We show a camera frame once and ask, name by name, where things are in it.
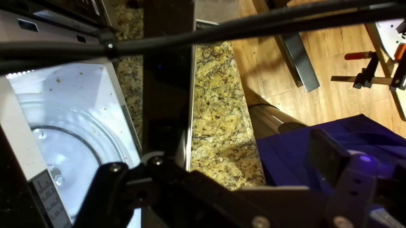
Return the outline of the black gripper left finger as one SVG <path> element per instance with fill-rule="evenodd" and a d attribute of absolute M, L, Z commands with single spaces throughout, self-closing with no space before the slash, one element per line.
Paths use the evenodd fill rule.
<path fill-rule="evenodd" d="M 168 228 L 271 228 L 265 209 L 161 152 L 134 169 L 100 166 L 73 228 L 125 228 L 137 209 L 152 210 Z"/>

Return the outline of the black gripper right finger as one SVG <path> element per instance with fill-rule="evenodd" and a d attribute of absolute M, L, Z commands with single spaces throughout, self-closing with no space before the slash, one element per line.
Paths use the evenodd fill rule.
<path fill-rule="evenodd" d="M 369 155 L 351 155 L 327 133 L 309 134 L 307 161 L 331 190 L 258 188 L 239 194 L 260 208 L 256 228 L 404 228 L 404 164 L 383 171 Z"/>

